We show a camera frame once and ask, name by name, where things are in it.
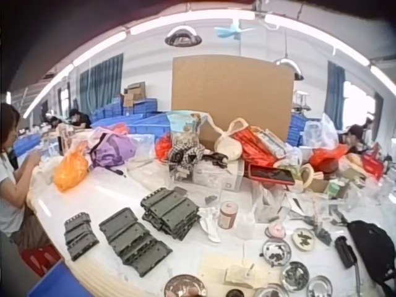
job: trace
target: white table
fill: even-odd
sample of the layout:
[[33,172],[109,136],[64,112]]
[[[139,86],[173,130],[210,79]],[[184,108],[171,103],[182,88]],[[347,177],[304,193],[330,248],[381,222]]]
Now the white table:
[[[126,167],[119,169],[126,173]],[[254,239],[243,241],[235,236],[235,230],[220,230],[221,244],[211,243],[207,235],[196,224],[188,233],[184,241],[172,239],[170,236],[155,230],[151,224],[139,220],[156,239],[163,241],[170,248],[171,253],[163,262],[156,266],[144,278],[140,278],[137,272],[130,266],[122,264],[120,258],[113,252],[104,234],[99,230],[98,224],[120,210],[130,207],[138,218],[144,213],[140,207],[140,201],[151,191],[144,188],[140,183],[134,181],[128,175],[122,177],[103,168],[94,169],[75,188],[60,193],[54,184],[40,186],[31,190],[32,204],[37,211],[37,216],[51,238],[57,250],[65,259],[66,264],[77,279],[95,296],[163,296],[163,287],[173,276],[179,274],[199,274],[202,261],[209,254],[218,254],[222,257],[242,258],[243,249],[247,260],[255,263],[264,263],[259,257],[262,245],[267,240],[264,235],[266,225],[256,225]],[[246,213],[251,207],[249,183],[243,182],[239,193],[223,192],[222,200],[233,200],[239,205],[239,212]],[[99,240],[99,244],[89,250],[80,259],[73,262],[64,242],[64,222],[79,212],[87,212],[91,217],[92,230]],[[371,207],[370,209],[354,209],[352,213],[346,213],[349,220],[362,219],[367,222],[377,223],[379,226],[392,232],[390,235],[396,242],[396,205],[387,202],[382,207]],[[320,241],[316,241],[315,249],[309,253],[298,251],[291,242],[291,234],[297,227],[309,228],[303,222],[286,221],[286,241],[292,248],[291,260],[304,263],[310,272],[310,276],[325,275],[334,287],[334,297],[356,296],[355,292],[355,270],[345,270],[339,256],[334,248],[327,247]],[[353,245],[346,228],[332,228],[333,240],[345,235],[348,242]],[[363,291],[373,288],[367,271],[359,259]],[[269,278],[271,282],[278,272],[274,272]],[[379,293],[370,291],[366,296],[381,296]],[[293,293],[291,296],[306,296],[306,291]]]

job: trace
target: metal dish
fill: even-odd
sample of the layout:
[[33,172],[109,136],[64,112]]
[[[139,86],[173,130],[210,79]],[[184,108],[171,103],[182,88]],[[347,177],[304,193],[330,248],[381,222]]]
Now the metal dish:
[[254,297],[289,297],[289,293],[281,285],[269,283],[266,288],[258,289]]
[[279,238],[270,238],[262,246],[262,257],[271,267],[285,266],[291,258],[289,244]]
[[280,274],[280,281],[289,292],[301,291],[309,281],[308,269],[303,263],[290,262]]
[[165,285],[163,296],[166,297],[167,292],[170,291],[176,297],[180,297],[188,293],[188,290],[191,288],[197,288],[200,296],[207,296],[204,283],[202,283],[198,278],[188,274],[177,275],[171,278]]
[[315,247],[315,234],[307,228],[297,228],[292,235],[293,243],[302,252],[312,251]]
[[307,297],[332,297],[333,286],[331,281],[323,275],[318,275],[309,281]]

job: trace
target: white wall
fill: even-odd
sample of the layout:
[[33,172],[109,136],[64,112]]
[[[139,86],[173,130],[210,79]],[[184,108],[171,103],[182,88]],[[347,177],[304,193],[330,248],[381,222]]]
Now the white wall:
[[[285,1],[271,1],[267,10],[286,13],[295,17],[300,5]],[[340,37],[352,44],[368,57],[389,54],[395,40],[388,38],[387,27],[380,22],[368,22],[352,17],[335,15],[326,11],[305,7],[301,20]],[[267,30],[258,20],[242,22],[243,28],[253,27],[255,30],[243,33],[241,41],[232,38],[220,39],[216,36],[214,26],[227,27],[230,20],[213,20],[206,22],[188,22],[202,37],[201,45],[193,48],[173,48],[163,41],[166,34],[173,28],[167,26],[141,35],[128,36],[126,40],[114,45],[87,62],[74,69],[67,78],[71,82],[72,99],[79,99],[79,75],[88,68],[117,54],[124,53],[123,77],[121,90],[127,85],[145,81],[146,95],[157,98],[158,109],[167,111],[171,106],[171,68],[172,60],[177,56],[193,54],[231,54],[250,58],[274,61],[284,56],[284,29]],[[327,89],[327,61],[331,60],[346,70],[346,77],[353,84],[362,88],[368,95],[374,92],[384,97],[384,111],[378,139],[385,143],[393,132],[396,117],[396,98],[369,71],[339,51],[333,55],[333,49],[314,38],[288,30],[288,54],[300,66],[305,80],[295,83],[295,90],[309,93],[308,105],[312,111],[306,115],[320,118],[324,110]],[[56,92],[50,95],[51,106],[57,106]]]

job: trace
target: black pouch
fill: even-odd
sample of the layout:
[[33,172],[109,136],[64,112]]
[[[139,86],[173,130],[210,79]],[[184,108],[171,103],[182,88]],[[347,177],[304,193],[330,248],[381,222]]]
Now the black pouch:
[[396,292],[385,284],[396,278],[395,245],[389,235],[364,221],[347,223],[347,228],[372,280],[382,287],[386,297],[396,297]]

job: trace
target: white t-shirt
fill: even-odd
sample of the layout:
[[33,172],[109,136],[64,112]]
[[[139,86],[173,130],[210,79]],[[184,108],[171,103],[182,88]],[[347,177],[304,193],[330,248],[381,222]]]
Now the white t-shirt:
[[[8,160],[7,154],[3,153],[0,157],[0,186],[7,178],[16,184],[13,172],[14,169]],[[1,197],[0,194],[0,231],[4,232],[7,237],[19,230],[24,220],[24,213],[25,206],[22,209],[18,209]]]

